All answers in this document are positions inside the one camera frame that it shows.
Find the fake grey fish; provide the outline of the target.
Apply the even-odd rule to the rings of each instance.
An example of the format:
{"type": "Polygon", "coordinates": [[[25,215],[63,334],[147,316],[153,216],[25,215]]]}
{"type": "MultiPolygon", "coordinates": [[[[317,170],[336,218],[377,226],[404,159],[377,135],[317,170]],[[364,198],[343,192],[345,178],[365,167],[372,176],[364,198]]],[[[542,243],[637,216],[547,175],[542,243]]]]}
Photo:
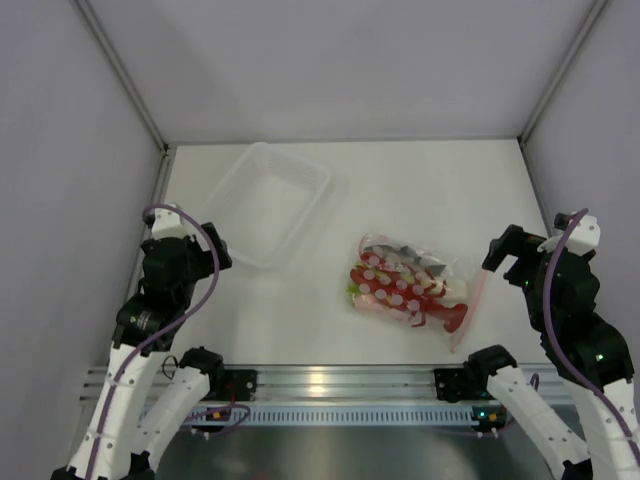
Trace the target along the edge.
{"type": "Polygon", "coordinates": [[[365,247],[364,251],[367,253],[381,255],[385,259],[389,259],[394,262],[401,262],[414,268],[424,268],[434,276],[440,276],[447,267],[446,264],[441,263],[440,261],[436,261],[431,257],[419,254],[409,245],[396,247],[389,244],[377,244],[365,247]]]}

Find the red fake lobster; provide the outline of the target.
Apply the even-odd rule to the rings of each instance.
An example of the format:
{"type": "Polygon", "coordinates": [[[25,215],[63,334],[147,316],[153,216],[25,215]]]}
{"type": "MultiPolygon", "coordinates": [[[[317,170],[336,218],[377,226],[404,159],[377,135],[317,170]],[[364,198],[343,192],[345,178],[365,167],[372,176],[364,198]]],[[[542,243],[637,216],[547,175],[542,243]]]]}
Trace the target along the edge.
{"type": "Polygon", "coordinates": [[[356,309],[384,313],[412,328],[437,320],[453,333],[469,312],[469,284],[447,265],[407,249],[367,247],[349,272],[347,295],[356,309]]]}

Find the clear zip top bag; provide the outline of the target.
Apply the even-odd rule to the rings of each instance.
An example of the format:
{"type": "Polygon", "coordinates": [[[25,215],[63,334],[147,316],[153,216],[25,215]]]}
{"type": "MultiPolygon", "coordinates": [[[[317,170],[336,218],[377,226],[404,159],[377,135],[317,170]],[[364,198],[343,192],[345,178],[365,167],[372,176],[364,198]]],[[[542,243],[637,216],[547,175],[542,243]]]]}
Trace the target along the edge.
{"type": "Polygon", "coordinates": [[[471,329],[486,283],[487,273],[468,257],[367,233],[345,291],[353,309],[437,334],[454,353],[471,329]]]}

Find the fake green leek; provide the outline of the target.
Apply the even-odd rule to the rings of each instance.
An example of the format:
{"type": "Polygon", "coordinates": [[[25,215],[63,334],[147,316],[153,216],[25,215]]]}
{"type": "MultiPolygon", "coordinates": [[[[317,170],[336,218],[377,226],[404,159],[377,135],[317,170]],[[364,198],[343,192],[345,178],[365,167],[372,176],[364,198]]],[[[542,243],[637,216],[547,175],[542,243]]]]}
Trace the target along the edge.
{"type": "Polygon", "coordinates": [[[350,279],[358,294],[374,294],[389,303],[406,306],[413,300],[418,303],[427,293],[431,294],[436,284],[424,270],[415,270],[408,265],[387,264],[372,266],[358,262],[350,271],[350,279]]]}

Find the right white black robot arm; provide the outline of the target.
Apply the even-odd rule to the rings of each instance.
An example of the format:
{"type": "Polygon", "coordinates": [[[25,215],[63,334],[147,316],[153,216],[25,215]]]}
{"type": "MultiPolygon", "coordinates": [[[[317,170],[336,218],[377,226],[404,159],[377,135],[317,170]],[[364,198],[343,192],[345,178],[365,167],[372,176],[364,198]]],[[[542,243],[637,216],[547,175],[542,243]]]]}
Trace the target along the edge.
{"type": "Polygon", "coordinates": [[[577,434],[527,381],[501,345],[477,351],[463,369],[468,388],[504,406],[556,479],[636,479],[639,422],[634,367],[622,334],[596,311],[600,282],[590,261],[596,227],[580,220],[545,239],[510,225],[491,241],[482,267],[515,259],[505,280],[522,290],[531,327],[578,412],[577,434]]]}

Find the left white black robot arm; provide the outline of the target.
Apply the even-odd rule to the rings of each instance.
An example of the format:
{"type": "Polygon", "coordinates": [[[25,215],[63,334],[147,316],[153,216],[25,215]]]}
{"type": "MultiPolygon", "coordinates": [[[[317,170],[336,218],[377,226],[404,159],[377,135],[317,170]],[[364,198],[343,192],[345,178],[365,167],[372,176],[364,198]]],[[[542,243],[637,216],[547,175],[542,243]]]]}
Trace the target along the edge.
{"type": "Polygon", "coordinates": [[[141,249],[142,278],[116,316],[104,384],[90,424],[70,462],[55,479],[153,479],[188,414],[226,386],[221,355],[188,350],[170,385],[152,407],[148,393],[191,308],[197,282],[231,267],[227,246],[211,223],[199,226],[209,248],[188,235],[181,220],[155,217],[141,249]]]}

